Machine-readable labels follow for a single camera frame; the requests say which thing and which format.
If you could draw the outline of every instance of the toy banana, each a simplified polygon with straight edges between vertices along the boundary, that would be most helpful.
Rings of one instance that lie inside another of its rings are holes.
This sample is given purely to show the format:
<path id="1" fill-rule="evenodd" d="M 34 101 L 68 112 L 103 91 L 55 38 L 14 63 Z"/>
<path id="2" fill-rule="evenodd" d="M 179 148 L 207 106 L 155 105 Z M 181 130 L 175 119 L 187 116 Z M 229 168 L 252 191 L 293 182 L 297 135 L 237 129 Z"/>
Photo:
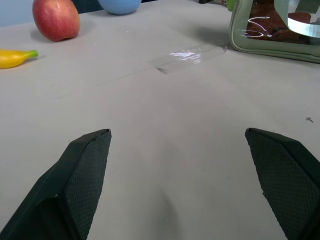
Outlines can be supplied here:
<path id="1" fill-rule="evenodd" d="M 37 57 L 38 52 L 0 49 L 0 69 L 7 69 L 22 64 L 26 59 Z"/>

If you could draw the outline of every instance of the apple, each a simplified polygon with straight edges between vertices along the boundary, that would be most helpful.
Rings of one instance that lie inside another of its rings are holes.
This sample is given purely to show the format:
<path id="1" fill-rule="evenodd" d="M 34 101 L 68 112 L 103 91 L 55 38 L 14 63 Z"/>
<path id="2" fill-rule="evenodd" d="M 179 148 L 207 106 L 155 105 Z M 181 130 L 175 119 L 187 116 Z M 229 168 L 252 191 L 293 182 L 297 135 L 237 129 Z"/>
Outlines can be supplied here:
<path id="1" fill-rule="evenodd" d="M 34 0 L 32 14 L 40 33 L 51 41 L 78 35 L 80 17 L 71 0 Z"/>

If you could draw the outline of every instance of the blue bowl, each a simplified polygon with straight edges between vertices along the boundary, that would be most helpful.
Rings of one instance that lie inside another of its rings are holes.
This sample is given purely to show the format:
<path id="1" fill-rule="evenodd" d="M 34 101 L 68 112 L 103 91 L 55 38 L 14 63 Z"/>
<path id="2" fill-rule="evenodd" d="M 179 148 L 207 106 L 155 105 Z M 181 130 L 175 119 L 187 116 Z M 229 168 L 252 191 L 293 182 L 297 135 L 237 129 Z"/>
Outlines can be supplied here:
<path id="1" fill-rule="evenodd" d="M 139 7 L 141 0 L 98 0 L 101 7 L 113 15 L 126 15 Z"/>

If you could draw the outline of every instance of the tape strip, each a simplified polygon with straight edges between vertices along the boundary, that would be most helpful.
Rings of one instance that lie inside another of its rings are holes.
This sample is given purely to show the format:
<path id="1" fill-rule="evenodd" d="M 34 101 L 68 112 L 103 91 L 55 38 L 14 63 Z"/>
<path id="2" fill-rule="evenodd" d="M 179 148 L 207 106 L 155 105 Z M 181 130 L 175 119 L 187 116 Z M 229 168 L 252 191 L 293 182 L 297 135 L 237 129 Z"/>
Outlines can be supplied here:
<path id="1" fill-rule="evenodd" d="M 224 54 L 228 47 L 199 45 L 153 59 L 149 63 L 167 75 Z"/>

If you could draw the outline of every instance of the white table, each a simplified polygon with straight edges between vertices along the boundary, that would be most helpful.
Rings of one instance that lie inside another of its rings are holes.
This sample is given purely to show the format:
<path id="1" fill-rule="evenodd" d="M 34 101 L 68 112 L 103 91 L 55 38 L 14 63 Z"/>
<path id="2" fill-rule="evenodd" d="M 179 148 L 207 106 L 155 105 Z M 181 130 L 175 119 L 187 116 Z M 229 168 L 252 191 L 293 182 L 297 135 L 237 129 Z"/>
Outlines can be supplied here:
<path id="1" fill-rule="evenodd" d="M 161 0 L 82 14 L 63 42 L 33 23 L 0 28 L 1 48 L 40 54 L 0 71 L 0 229 L 70 141 L 110 128 L 88 239 L 285 240 L 244 133 L 275 131 L 320 159 L 319 65 L 224 52 L 230 17 Z"/>

